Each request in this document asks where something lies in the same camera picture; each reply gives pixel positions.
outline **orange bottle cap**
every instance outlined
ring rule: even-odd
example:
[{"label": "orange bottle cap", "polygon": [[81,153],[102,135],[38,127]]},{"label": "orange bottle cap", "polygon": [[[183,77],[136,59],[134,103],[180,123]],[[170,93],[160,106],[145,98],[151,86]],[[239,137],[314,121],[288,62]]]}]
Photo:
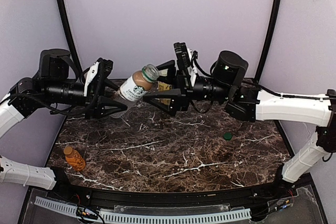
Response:
[{"label": "orange bottle cap", "polygon": [[64,153],[65,155],[70,155],[70,154],[72,153],[73,150],[74,150],[74,149],[72,149],[71,146],[67,146],[67,147],[64,148],[63,153]]}]

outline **orange bottle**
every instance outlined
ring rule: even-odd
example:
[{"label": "orange bottle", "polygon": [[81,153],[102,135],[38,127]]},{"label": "orange bottle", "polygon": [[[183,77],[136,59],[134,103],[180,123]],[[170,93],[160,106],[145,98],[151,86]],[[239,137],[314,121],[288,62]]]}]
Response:
[{"label": "orange bottle", "polygon": [[64,148],[63,153],[65,154],[65,159],[75,169],[76,171],[81,171],[85,168],[85,160],[82,156],[74,150],[71,146]]}]

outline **white wall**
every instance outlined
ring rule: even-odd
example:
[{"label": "white wall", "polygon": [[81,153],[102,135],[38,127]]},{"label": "white wall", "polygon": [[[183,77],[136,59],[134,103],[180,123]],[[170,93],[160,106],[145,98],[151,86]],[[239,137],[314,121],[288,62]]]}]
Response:
[{"label": "white wall", "polygon": [[[0,95],[32,77],[43,49],[67,48],[56,0],[0,0]],[[0,155],[44,166],[62,116],[38,110],[0,140]],[[0,184],[0,223],[17,223],[26,189]]]},{"label": "white wall", "polygon": [[199,52],[205,70],[220,51],[249,62],[254,76],[273,0],[66,0],[84,67],[114,61],[112,77],[127,78],[147,63],[175,59],[173,43]]},{"label": "white wall", "polygon": [[[261,83],[282,92],[336,89],[336,0],[281,0]],[[302,123],[282,122],[297,152],[309,135]],[[310,133],[314,126],[308,125]],[[311,173],[330,224],[336,223],[336,158]]]}]

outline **green cap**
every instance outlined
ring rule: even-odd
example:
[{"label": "green cap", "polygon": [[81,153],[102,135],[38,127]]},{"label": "green cap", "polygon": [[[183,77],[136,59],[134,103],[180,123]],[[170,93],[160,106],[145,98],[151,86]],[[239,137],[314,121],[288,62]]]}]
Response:
[{"label": "green cap", "polygon": [[232,138],[232,134],[229,132],[226,132],[223,137],[226,141],[230,141]]}]

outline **white ventilation grille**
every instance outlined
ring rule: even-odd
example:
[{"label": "white ventilation grille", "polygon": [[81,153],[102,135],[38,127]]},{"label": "white ventilation grille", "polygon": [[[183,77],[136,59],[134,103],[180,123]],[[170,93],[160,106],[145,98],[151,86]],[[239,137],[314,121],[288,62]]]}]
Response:
[{"label": "white ventilation grille", "polygon": [[[62,203],[46,198],[36,197],[35,205],[49,209],[60,214],[77,218],[77,206],[71,203]],[[188,215],[188,216],[144,216],[126,215],[114,212],[100,211],[100,216],[105,223],[131,223],[131,224],[220,224],[231,223],[239,220],[250,219],[250,209],[236,210],[230,212],[220,212],[208,215]]]}]

